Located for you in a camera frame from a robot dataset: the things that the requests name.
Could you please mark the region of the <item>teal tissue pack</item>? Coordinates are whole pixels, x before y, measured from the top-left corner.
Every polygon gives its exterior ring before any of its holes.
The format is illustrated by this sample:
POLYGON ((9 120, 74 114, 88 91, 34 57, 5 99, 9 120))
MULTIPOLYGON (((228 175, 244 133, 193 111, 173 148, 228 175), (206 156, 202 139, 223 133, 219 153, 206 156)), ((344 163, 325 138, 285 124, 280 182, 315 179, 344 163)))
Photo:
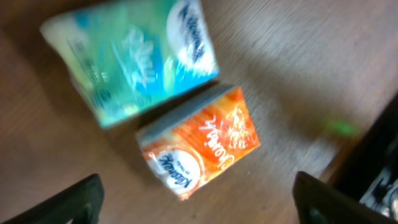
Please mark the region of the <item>teal tissue pack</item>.
POLYGON ((40 31, 103 128, 219 72, 199 0, 109 1, 50 18, 40 31))

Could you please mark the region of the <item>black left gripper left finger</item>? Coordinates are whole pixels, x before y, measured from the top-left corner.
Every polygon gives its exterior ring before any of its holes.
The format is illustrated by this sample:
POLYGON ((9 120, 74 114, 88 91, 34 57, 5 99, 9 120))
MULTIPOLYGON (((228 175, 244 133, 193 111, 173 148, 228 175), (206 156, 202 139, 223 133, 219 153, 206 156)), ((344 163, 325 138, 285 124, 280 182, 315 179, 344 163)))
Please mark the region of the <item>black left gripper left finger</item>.
POLYGON ((97 224, 104 202, 99 174, 91 174, 76 184, 4 222, 97 224))

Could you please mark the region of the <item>orange tissue pack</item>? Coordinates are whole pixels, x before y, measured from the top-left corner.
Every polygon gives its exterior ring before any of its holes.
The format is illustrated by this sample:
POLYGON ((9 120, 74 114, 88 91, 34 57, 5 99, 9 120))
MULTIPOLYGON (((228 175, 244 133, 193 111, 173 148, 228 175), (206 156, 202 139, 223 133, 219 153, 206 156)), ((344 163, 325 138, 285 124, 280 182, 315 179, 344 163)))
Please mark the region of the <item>orange tissue pack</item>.
POLYGON ((151 171, 180 200, 261 145, 240 86, 215 85, 136 133, 151 171))

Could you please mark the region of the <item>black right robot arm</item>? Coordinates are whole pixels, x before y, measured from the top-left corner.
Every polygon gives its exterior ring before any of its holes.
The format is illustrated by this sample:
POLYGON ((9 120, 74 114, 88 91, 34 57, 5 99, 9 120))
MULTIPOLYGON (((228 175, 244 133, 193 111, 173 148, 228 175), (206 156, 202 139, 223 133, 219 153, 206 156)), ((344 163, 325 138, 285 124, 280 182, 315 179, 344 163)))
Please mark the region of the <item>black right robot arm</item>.
POLYGON ((397 96, 349 153, 332 186, 397 221, 397 96))

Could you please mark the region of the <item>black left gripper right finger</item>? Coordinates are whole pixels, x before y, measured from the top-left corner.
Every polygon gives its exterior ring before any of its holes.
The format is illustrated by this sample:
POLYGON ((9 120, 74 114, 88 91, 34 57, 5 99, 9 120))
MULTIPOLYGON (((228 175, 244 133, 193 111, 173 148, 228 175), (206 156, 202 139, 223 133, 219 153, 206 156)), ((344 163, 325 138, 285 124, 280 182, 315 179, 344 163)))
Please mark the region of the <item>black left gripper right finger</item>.
POLYGON ((292 195, 301 224, 397 224, 306 172, 296 174, 292 195))

